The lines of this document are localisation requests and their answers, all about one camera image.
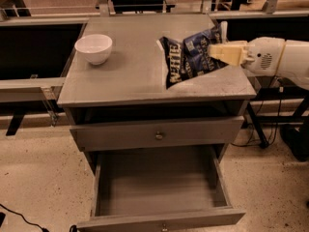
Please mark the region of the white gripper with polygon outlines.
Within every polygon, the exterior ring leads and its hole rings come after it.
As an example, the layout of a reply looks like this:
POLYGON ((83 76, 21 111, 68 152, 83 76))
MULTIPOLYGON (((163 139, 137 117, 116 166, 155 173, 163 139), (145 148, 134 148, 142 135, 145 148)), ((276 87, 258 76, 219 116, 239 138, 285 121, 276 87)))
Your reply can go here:
POLYGON ((284 39, 261 37, 250 42, 227 41, 224 44, 211 44, 208 54, 211 58, 231 66, 242 64, 255 75, 274 76, 284 46, 284 39))

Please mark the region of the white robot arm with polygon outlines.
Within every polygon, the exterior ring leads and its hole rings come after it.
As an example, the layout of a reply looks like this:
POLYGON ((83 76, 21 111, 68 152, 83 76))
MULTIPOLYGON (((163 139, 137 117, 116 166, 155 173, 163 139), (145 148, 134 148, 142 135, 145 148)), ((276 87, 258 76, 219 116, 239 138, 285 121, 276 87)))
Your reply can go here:
POLYGON ((309 43, 260 37, 250 42, 211 44, 211 58, 230 66, 242 66, 255 76, 277 76, 309 89, 309 43))

